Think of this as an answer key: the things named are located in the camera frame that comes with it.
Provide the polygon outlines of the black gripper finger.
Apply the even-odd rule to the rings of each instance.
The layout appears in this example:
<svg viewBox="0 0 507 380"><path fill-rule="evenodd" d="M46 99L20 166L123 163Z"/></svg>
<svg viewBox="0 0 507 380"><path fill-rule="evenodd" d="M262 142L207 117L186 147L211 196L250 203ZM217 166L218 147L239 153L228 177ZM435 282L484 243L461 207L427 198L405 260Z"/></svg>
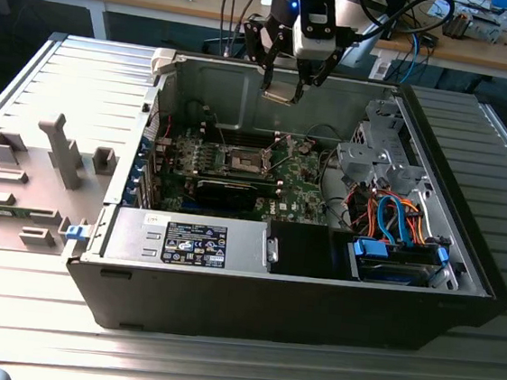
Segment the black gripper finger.
<svg viewBox="0 0 507 380"><path fill-rule="evenodd" d="M345 48L337 47L326 60L323 60L317 69L314 60L297 60L297 70L299 73L299 82L296 86L292 103L297 104L302 98L305 89L314 86L320 87L335 69L336 65L342 60Z"/></svg>
<svg viewBox="0 0 507 380"><path fill-rule="evenodd" d="M283 26L271 15L263 18L251 14L244 22L244 40L247 57L257 64L263 73L261 90L272 83L275 59L281 52Z"/></svg>

